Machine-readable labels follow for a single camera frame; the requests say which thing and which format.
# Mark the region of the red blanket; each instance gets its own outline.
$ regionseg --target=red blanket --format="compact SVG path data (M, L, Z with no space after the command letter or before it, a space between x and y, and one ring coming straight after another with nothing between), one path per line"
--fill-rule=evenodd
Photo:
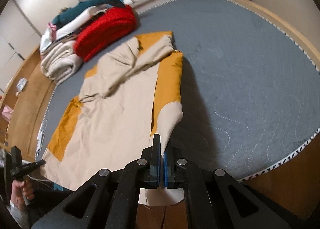
M88 62L98 52L135 28L136 18L130 6L113 7L79 34L74 50L84 62Z

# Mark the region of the silver bolt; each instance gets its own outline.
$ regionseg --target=silver bolt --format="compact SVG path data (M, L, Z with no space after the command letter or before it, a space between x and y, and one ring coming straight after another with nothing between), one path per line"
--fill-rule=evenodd
M185 159L178 159L177 162L181 166L186 165L186 163L187 163L187 161Z
M138 165L143 166L143 165L146 165L147 160L145 160L145 159L140 159L140 160L137 161L137 163L138 163Z
M225 172L223 169L216 169L216 171L214 172L217 176L224 176Z
M108 176L109 175L109 170L107 170L106 168L100 169L99 170L99 175L100 176Z

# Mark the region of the person's arm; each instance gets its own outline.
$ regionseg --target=person's arm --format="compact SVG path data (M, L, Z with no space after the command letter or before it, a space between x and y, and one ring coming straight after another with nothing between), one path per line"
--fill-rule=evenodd
M29 200L32 200L35 197L33 194L32 184L29 179L26 181L14 180L12 182L10 213L22 229L29 229L28 214L25 211L25 202L21 189L25 197Z

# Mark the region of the gray bed sheet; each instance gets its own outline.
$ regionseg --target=gray bed sheet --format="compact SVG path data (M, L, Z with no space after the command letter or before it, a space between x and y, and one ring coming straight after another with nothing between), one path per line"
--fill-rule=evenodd
M319 128L319 72L289 37L255 13L227 0L176 0L142 13L140 23L56 88L42 152L85 72L102 55L136 34L165 30L173 31L184 53L184 116L171 141L201 168L250 176L294 152Z

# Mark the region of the wooden headboard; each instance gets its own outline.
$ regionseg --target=wooden headboard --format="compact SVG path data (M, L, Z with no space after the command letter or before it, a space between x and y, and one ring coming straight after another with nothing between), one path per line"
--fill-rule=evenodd
M28 82L20 96L16 97L16 85L23 77ZM17 146L24 160L35 160L36 137L54 88L55 84L40 71L37 48L25 59L0 102L1 112L5 105L13 109L9 123L0 119L0 147L10 152L11 147Z

